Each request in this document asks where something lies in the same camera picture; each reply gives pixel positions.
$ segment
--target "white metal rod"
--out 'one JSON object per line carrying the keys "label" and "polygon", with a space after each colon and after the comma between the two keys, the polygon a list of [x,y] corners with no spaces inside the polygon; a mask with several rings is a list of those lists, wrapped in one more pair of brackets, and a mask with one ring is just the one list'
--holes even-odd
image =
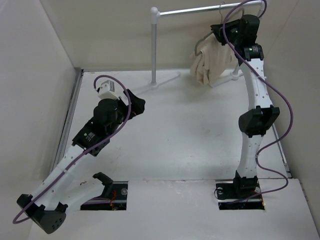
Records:
{"label": "white metal rod", "polygon": [[[261,5],[264,2],[261,0],[250,1],[244,4],[243,6],[254,6],[254,5]],[[157,86],[157,22],[158,18],[165,17],[165,16],[173,16],[173,15],[182,15],[182,14],[195,14],[195,13],[204,13],[216,10],[223,10],[223,9],[231,9],[235,6],[239,5],[238,3],[230,3],[230,4],[222,4],[222,5],[215,5],[215,6],[205,6],[205,7],[197,7],[197,8],[189,8],[189,9],[182,9],[182,10],[175,10],[175,11],[164,11],[159,12],[156,7],[151,8],[152,14],[152,24],[151,24],[151,86]]]}
{"label": "white metal rod", "polygon": [[157,85],[157,24],[151,24],[151,86]]}
{"label": "white metal rod", "polygon": [[[160,16],[165,17],[165,16],[172,16],[172,15],[195,14],[195,13],[204,13],[204,12],[210,12],[210,11],[216,11],[216,10],[231,9],[239,4],[240,4],[240,2],[215,5],[215,6],[189,8],[189,9],[182,9],[182,10],[175,10],[175,11],[164,11],[164,12],[160,12]],[[262,4],[262,1],[256,0],[256,1],[250,1],[246,4],[244,4],[243,6],[260,5],[260,4]]]}

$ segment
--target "white panel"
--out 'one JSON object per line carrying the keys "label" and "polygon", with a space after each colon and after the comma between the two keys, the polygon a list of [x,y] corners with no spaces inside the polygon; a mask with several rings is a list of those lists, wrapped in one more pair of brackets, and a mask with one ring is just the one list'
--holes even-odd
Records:
{"label": "white panel", "polygon": [[[159,71],[158,77],[176,71]],[[118,78],[134,93],[150,82],[149,71],[86,72],[70,129],[68,146],[93,116],[99,98],[93,80],[101,74]],[[115,90],[121,93],[116,84]],[[83,177],[104,172],[113,180],[233,179],[241,158],[239,116],[248,111],[245,81],[216,88],[200,85],[188,70],[181,78],[138,97],[146,100],[145,112],[130,120],[88,166]],[[270,129],[261,146],[275,140]],[[261,153],[261,164],[286,174],[275,145]],[[260,178],[279,175],[258,169]]]}
{"label": "white panel", "polygon": [[[267,53],[298,0],[271,0],[258,41]],[[151,7],[159,11],[219,5],[221,0],[41,0],[76,67],[151,67]],[[225,0],[237,3],[241,0]],[[258,6],[246,14],[257,14]],[[226,16],[229,10],[222,11]],[[196,42],[219,24],[218,11],[168,16],[158,24],[157,62],[161,68],[188,68]]]}
{"label": "white panel", "polygon": [[296,179],[266,194],[265,210],[219,210],[214,189],[215,181],[132,181],[127,211],[74,212],[51,235],[33,223],[29,240],[319,240]]}
{"label": "white panel", "polygon": [[[282,141],[292,175],[299,178],[318,230],[320,230],[320,1],[300,0],[265,60],[268,81],[292,104],[293,129]],[[285,103],[276,122],[282,134],[289,124]]]}
{"label": "white panel", "polygon": [[49,170],[75,71],[38,0],[3,2],[0,1],[0,239],[23,240],[28,237],[31,222],[12,224],[20,210],[16,200],[36,188]]}

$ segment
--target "white stand base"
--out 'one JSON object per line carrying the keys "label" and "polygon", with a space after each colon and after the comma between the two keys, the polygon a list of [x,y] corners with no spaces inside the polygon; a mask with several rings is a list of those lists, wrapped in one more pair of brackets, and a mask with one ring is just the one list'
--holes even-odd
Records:
{"label": "white stand base", "polygon": [[215,88],[221,84],[225,84],[229,81],[236,81],[239,79],[239,77],[243,76],[244,74],[242,73],[241,70],[235,69],[234,71],[231,71],[227,75],[221,75],[220,78],[213,84],[209,84],[210,87]]}
{"label": "white stand base", "polygon": [[132,89],[132,92],[136,96],[139,96],[141,94],[149,92],[150,90],[157,90],[159,88],[159,86],[166,84],[166,83],[169,83],[172,80],[178,79],[178,78],[180,78],[180,76],[181,76],[181,72],[177,71],[176,73],[171,73],[168,76],[157,79],[155,84],[149,83],[146,86],[134,88],[134,89]]}

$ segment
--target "white floor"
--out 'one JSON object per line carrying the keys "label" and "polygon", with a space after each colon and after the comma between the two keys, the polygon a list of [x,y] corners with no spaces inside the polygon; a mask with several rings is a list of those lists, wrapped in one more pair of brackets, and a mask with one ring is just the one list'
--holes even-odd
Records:
{"label": "white floor", "polygon": [[[134,93],[150,79],[149,71],[85,73],[69,145],[99,102],[93,80],[100,74],[118,78]],[[146,100],[145,113],[130,120],[83,174],[84,180],[97,172],[129,180],[127,211],[71,212],[51,235],[33,223],[29,240],[319,240],[296,179],[265,194],[265,210],[219,210],[212,179],[232,179],[239,164],[238,118],[248,109],[243,78],[210,88],[183,70],[181,78],[139,97]],[[274,140],[269,130],[263,145]],[[260,162],[286,174],[277,145]],[[263,191],[285,183],[260,169],[258,177]]]}
{"label": "white floor", "polygon": [[[262,179],[263,190],[283,179]],[[299,181],[266,194],[265,210],[219,210],[214,180],[130,181],[127,211],[78,211],[29,240],[319,240]]]}
{"label": "white floor", "polygon": [[[175,72],[158,71],[157,77]],[[134,93],[147,86],[151,77],[150,71],[84,73],[68,146],[92,117],[100,100],[93,89],[93,80],[101,74],[118,78]],[[118,85],[115,89],[122,92]],[[242,148],[238,119],[248,110],[243,77],[211,88],[200,85],[185,69],[181,71],[181,78],[139,97],[146,100],[145,112],[130,120],[111,139],[83,178],[90,178],[97,172],[104,172],[115,181],[234,177]],[[274,140],[270,129],[262,145]],[[267,168],[286,173],[277,145],[262,152],[260,162]],[[279,178],[275,173],[260,169],[258,177]]]}

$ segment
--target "metal edge strip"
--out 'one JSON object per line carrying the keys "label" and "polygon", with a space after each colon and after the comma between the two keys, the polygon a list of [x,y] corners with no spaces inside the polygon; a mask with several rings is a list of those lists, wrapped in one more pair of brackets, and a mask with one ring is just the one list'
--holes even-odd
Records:
{"label": "metal edge strip", "polygon": [[[277,128],[276,128],[275,124],[272,125],[272,130],[273,130],[273,134],[275,136],[275,139],[278,140],[279,139],[279,135],[278,135]],[[286,156],[285,156],[285,153],[284,153],[284,150],[283,150],[282,145],[281,145],[281,142],[278,142],[277,145],[278,145],[279,151],[281,153],[283,163],[284,164],[288,164]]]}
{"label": "metal edge strip", "polygon": [[81,82],[82,82],[82,78],[84,76],[84,70],[81,68],[74,68],[74,70],[76,72],[76,76],[75,76],[74,85],[73,85],[73,89],[72,89],[71,96],[70,96],[69,106],[68,106],[68,109],[66,112],[65,121],[64,121],[63,129],[62,129],[58,149],[56,151],[54,160],[52,161],[52,163],[50,165],[49,173],[51,173],[55,169],[55,167],[58,165],[59,161],[62,159],[62,157],[65,154],[67,141],[68,141],[68,137],[69,137],[69,132],[70,132],[70,128],[71,128],[71,123],[72,123],[75,109],[76,109],[76,105],[77,105]]}

